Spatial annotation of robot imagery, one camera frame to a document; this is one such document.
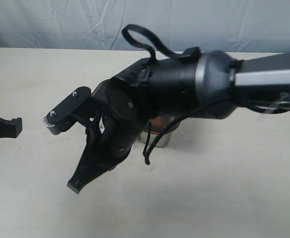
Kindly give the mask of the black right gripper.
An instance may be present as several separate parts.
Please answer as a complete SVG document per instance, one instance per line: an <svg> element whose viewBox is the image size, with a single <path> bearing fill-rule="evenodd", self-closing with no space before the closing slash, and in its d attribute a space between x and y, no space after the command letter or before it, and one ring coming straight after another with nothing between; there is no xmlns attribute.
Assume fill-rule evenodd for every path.
<svg viewBox="0 0 290 238"><path fill-rule="evenodd" d="M149 64L143 58L100 83L80 109L86 121L86 146L67 186L79 193L129 155L151 119L177 116L198 107L196 63L174 59Z"/></svg>

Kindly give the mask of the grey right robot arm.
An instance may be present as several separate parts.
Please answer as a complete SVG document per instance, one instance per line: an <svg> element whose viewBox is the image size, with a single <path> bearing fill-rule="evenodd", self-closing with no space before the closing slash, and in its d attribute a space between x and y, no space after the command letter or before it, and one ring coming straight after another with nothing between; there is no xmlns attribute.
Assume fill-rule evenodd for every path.
<svg viewBox="0 0 290 238"><path fill-rule="evenodd" d="M140 59L100 83L71 111L86 128L86 146L67 186L79 193L129 155L153 119L170 117L147 140L145 163L158 141L187 118L225 119L236 108L257 113L290 111L290 53L237 60L221 51L191 59Z"/></svg>

